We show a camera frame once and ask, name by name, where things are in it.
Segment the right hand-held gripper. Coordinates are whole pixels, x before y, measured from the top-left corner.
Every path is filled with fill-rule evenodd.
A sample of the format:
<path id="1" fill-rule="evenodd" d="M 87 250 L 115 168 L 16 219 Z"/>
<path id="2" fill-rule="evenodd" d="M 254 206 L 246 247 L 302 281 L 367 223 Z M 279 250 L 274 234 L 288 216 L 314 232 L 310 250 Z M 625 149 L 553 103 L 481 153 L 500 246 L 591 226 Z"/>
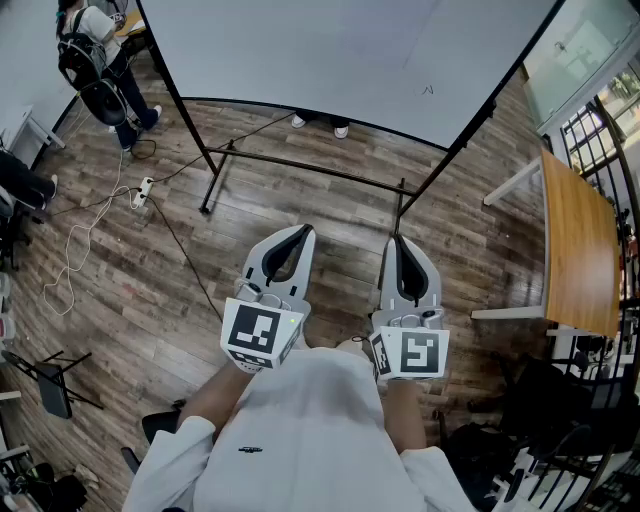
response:
<path id="1" fill-rule="evenodd" d="M 384 250 L 380 280 L 381 310 L 372 314 L 369 344 L 378 383 L 427 380 L 445 373 L 450 331 L 443 328 L 441 277 L 429 257 L 403 235 Z M 411 311 L 396 310 L 414 308 Z"/>

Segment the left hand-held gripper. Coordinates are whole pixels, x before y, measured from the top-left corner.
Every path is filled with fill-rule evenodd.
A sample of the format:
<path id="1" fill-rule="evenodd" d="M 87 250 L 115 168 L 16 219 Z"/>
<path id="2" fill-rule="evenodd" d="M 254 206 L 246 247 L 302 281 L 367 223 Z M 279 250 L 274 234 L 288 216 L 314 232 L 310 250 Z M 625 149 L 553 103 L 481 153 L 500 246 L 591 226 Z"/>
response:
<path id="1" fill-rule="evenodd" d="M 309 224 L 288 227 L 250 251 L 235 296 L 225 302 L 220 346 L 242 371 L 277 369 L 294 349 L 304 348 L 306 297 L 316 243 Z M 285 289 L 289 298 L 261 289 Z"/>

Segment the white table with black frame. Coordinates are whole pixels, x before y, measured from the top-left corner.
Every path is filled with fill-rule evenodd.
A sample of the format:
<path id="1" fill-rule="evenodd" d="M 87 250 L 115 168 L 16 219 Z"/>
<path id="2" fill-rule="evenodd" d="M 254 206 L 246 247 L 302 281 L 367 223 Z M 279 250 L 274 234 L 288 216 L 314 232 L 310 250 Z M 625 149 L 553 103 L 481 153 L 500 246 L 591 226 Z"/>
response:
<path id="1" fill-rule="evenodd" d="M 184 99 L 331 114 L 451 149 L 565 0 L 136 0 Z"/>

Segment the person's left forearm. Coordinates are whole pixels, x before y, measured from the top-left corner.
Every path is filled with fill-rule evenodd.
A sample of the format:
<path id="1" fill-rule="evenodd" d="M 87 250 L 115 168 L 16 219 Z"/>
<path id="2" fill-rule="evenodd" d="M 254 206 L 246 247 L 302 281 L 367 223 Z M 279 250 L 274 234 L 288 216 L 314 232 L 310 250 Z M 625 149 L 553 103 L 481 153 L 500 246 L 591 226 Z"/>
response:
<path id="1" fill-rule="evenodd" d="M 211 441 L 232 419 L 243 393 L 256 376 L 227 362 L 181 410 L 176 435 L 191 444 Z"/>

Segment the person's right forearm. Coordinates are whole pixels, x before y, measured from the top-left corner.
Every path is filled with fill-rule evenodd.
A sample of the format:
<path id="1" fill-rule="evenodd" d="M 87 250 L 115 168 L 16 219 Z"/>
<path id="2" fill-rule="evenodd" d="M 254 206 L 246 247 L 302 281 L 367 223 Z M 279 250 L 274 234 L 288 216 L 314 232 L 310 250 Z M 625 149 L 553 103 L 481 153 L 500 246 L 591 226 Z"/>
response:
<path id="1" fill-rule="evenodd" d="M 420 409 L 421 388 L 414 381 L 390 380 L 384 399 L 385 430 L 397 453 L 427 447 Z"/>

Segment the white power strip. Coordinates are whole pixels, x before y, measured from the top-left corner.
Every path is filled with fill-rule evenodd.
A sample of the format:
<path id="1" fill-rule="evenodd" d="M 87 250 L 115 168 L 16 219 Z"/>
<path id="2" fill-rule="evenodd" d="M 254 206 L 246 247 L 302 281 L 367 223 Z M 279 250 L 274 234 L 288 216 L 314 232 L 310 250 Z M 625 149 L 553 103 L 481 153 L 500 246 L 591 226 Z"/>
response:
<path id="1" fill-rule="evenodd" d="M 145 177 L 140 186 L 137 188 L 137 192 L 136 195 L 134 196 L 133 200 L 131 201 L 131 208 L 132 209 L 139 209 L 142 208 L 146 202 L 146 199 L 149 195 L 149 192 L 152 188 L 152 185 L 154 183 L 154 180 L 150 177 Z"/>

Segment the wooden table with white legs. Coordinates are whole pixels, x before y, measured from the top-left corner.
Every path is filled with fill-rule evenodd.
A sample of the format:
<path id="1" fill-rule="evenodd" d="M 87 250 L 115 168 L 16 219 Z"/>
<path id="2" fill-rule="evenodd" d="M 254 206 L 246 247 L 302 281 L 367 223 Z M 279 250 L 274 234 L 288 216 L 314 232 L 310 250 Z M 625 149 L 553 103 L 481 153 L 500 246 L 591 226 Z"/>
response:
<path id="1" fill-rule="evenodd" d="M 545 319 L 614 338 L 618 332 L 620 269 L 613 207 L 578 173 L 552 153 L 523 167 L 483 204 L 490 206 L 531 176 L 541 175 L 545 271 L 541 303 L 474 310 L 474 320 Z"/>

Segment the person's white shirt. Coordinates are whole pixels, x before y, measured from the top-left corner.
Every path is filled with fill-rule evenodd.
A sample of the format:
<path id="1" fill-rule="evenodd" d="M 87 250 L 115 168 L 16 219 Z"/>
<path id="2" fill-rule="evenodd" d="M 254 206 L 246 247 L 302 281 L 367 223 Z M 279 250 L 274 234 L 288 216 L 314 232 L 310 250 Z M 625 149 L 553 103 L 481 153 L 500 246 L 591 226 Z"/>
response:
<path id="1" fill-rule="evenodd" d="M 156 434 L 122 512 L 475 512 L 440 448 L 397 453 L 358 344 L 255 374 L 211 441 Z"/>

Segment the black bag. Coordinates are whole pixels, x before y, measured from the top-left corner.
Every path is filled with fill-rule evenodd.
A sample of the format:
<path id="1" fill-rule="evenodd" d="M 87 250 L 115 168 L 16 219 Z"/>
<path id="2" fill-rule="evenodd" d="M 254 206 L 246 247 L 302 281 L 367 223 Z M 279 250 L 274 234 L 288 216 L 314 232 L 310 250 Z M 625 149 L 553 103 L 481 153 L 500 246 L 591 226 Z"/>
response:
<path id="1" fill-rule="evenodd" d="M 471 504 L 491 512 L 494 478 L 513 467 L 515 442 L 488 424 L 469 423 L 451 433 L 441 424 L 440 447 Z"/>

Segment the black office chair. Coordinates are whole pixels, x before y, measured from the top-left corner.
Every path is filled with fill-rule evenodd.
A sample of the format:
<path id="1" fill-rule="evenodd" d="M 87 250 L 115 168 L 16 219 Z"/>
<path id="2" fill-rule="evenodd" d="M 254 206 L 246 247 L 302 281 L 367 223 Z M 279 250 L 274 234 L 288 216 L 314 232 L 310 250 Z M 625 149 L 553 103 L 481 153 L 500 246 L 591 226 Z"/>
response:
<path id="1" fill-rule="evenodd" d="M 171 405 L 169 411 L 150 414 L 142 418 L 141 424 L 143 432 L 149 443 L 153 442 L 154 437 L 159 431 L 169 433 L 176 432 L 178 419 L 185 404 L 186 400 L 180 399 Z M 141 465 L 141 461 L 137 458 L 133 449 L 130 447 L 122 447 L 121 455 L 129 469 L 133 473 L 136 473 Z"/>

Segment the black metal railing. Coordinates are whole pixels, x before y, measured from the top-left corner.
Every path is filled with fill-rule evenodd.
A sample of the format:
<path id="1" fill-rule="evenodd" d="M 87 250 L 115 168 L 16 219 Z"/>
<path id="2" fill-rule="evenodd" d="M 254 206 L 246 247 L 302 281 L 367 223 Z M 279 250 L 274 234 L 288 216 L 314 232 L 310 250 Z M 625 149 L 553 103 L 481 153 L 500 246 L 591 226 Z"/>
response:
<path id="1" fill-rule="evenodd" d="M 619 326 L 612 340 L 614 358 L 609 362 L 610 376 L 604 376 L 604 357 L 598 359 L 595 378 L 588 382 L 592 398 L 603 400 L 594 408 L 589 440 L 592 463 L 584 457 L 584 491 L 568 512 L 640 512 L 640 202 L 635 179 L 624 152 L 625 135 L 599 97 L 570 118 L 562 129 L 575 134 L 574 126 L 589 122 L 583 137 L 566 146 L 569 156 L 589 150 L 591 163 L 580 162 L 583 179 L 596 179 L 600 194 L 614 205 L 620 245 L 622 298 L 619 302 Z"/>

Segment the black folding stool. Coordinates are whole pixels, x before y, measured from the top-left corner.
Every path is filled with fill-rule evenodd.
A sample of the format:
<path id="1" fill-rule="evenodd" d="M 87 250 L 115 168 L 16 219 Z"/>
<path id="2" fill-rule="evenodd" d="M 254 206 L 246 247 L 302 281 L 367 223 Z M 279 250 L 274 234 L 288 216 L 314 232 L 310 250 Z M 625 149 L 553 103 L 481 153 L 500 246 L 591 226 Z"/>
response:
<path id="1" fill-rule="evenodd" d="M 89 404 L 98 410 L 104 409 L 103 405 L 71 390 L 64 377 L 69 370 L 89 359 L 91 352 L 71 359 L 64 357 L 64 351 L 58 351 L 35 363 L 29 363 L 8 350 L 0 351 L 0 355 L 5 362 L 37 383 L 41 402 L 47 413 L 61 419 L 71 419 L 71 404 L 74 402 Z"/>

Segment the glass partition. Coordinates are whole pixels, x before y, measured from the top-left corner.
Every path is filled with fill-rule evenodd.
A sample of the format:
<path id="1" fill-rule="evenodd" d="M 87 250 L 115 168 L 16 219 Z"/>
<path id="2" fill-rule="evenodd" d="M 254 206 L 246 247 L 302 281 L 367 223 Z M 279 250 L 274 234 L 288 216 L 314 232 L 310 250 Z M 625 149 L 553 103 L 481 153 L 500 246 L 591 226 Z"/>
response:
<path id="1" fill-rule="evenodd" d="M 524 61 L 538 133 L 548 132 L 637 36 L 640 12 L 631 0 L 564 0 Z"/>

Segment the black backpack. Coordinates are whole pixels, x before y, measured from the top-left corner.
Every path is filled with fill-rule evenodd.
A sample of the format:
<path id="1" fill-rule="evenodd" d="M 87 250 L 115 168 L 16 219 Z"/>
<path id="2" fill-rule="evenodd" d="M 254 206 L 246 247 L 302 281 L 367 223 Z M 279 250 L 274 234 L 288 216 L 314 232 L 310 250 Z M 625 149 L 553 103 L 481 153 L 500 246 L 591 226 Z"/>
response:
<path id="1" fill-rule="evenodd" d="M 80 32 L 64 34 L 58 42 L 58 69 L 76 91 L 99 81 L 106 68 L 104 46 Z"/>

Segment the white desk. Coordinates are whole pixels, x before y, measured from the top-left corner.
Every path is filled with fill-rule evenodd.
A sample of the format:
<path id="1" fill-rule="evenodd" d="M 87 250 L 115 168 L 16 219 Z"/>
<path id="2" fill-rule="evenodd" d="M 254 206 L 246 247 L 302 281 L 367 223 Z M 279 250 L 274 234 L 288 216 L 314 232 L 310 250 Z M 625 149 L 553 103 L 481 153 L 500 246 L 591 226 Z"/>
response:
<path id="1" fill-rule="evenodd" d="M 56 133 L 62 120 L 44 107 L 14 105 L 0 107 L 0 149 L 4 148 L 33 168 L 48 147 L 64 149 L 65 142 Z"/>

